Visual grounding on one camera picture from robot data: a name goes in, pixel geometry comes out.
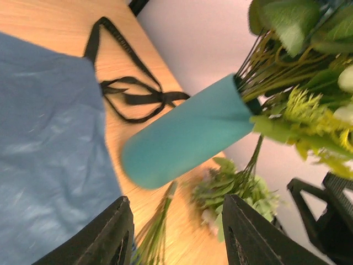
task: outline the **teal vase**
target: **teal vase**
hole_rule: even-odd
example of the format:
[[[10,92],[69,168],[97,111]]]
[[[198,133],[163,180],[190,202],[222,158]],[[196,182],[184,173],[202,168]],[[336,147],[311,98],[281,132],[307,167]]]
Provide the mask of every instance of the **teal vase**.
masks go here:
[[[138,186],[159,188],[250,133],[251,116],[228,75],[128,139],[122,167]]]

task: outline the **white wall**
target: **white wall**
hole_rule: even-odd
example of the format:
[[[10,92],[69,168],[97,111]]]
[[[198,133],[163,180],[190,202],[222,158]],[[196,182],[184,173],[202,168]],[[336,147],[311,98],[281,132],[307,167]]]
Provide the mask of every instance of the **white wall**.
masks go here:
[[[150,0],[138,20],[182,88],[195,94],[231,72],[236,72],[252,46],[247,9],[250,0]],[[225,150],[236,164],[245,166],[257,141],[251,134]],[[279,190],[288,206],[279,219],[290,237],[320,255],[309,243],[299,213],[286,190],[293,177],[320,185],[327,169],[303,163],[294,149],[265,140],[258,174],[272,190]],[[309,200],[316,216],[324,206]]]

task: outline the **blue fabric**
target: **blue fabric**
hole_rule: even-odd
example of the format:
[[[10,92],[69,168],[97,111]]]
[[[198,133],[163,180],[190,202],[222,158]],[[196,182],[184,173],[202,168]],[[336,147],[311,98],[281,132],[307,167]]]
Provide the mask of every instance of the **blue fabric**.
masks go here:
[[[252,114],[233,77],[210,85],[127,141],[121,163],[133,182],[159,188],[251,132]]]
[[[121,196],[90,61],[0,33],[0,264],[32,264]]]

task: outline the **black strap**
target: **black strap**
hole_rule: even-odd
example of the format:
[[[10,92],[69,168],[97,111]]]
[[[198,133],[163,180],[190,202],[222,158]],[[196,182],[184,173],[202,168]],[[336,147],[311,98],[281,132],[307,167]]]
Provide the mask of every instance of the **black strap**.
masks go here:
[[[160,113],[164,109],[166,104],[171,107],[175,107],[175,104],[173,103],[173,101],[181,100],[181,99],[186,100],[190,97],[184,92],[163,93],[161,84],[154,77],[154,75],[148,70],[148,68],[144,65],[144,63],[140,60],[140,58],[136,55],[135,51],[132,49],[132,47],[124,38],[124,36],[121,35],[119,30],[116,28],[116,26],[106,17],[102,17],[96,23],[94,23],[84,52],[84,57],[90,59],[93,65],[95,65],[95,61],[97,58],[97,53],[99,48],[99,35],[100,35],[99,33],[100,33],[101,25],[104,26],[104,28],[120,44],[120,46],[129,55],[129,57],[134,62],[134,64],[145,75],[147,75],[159,88],[159,91],[158,91],[153,87],[149,86],[148,84],[145,84],[132,76],[125,76],[125,77],[117,78],[110,81],[102,81],[100,83],[102,94],[104,98],[107,100],[107,102],[109,103],[109,105],[113,108],[113,111],[119,117],[121,117],[122,119],[124,119],[124,121],[129,123],[144,123],[145,121],[149,120],[150,118]],[[125,93],[127,91],[127,88],[117,89],[117,88],[110,87],[110,85],[113,83],[135,84],[149,91],[150,94],[148,95],[128,94],[128,93]],[[158,103],[158,102],[160,102],[161,104],[154,111],[147,114],[143,118],[127,118],[126,116],[124,116],[118,111],[116,106],[114,106],[112,101],[107,97],[108,94],[117,94],[117,93],[122,94],[124,96],[125,103],[129,105],[151,104],[151,103]]]

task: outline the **wooden table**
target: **wooden table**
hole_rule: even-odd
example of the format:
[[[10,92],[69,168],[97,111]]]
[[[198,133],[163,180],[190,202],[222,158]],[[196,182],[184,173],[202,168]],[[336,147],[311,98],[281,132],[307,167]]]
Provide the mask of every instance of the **wooden table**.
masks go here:
[[[165,91],[180,91],[180,87],[156,52],[123,0],[0,0],[0,31],[73,56],[82,56],[92,25],[102,16],[110,18],[136,50],[142,61],[159,79]],[[97,60],[98,80],[121,76],[135,76],[151,83],[119,45],[107,33],[101,34]],[[143,93],[131,88],[134,93]],[[126,115],[143,116],[155,105],[125,106],[119,97],[114,99]],[[124,123],[107,107],[106,141],[122,191],[131,201],[136,232],[153,215],[167,186],[153,191],[143,190],[129,181],[120,166],[119,154],[126,139],[144,124]],[[162,114],[169,111],[166,107]],[[211,161],[203,166],[212,165]],[[201,167],[180,177],[180,183],[201,175]],[[200,219],[190,206],[190,188],[180,185],[170,206],[167,220],[166,263],[172,264],[228,264],[223,243],[200,227]]]

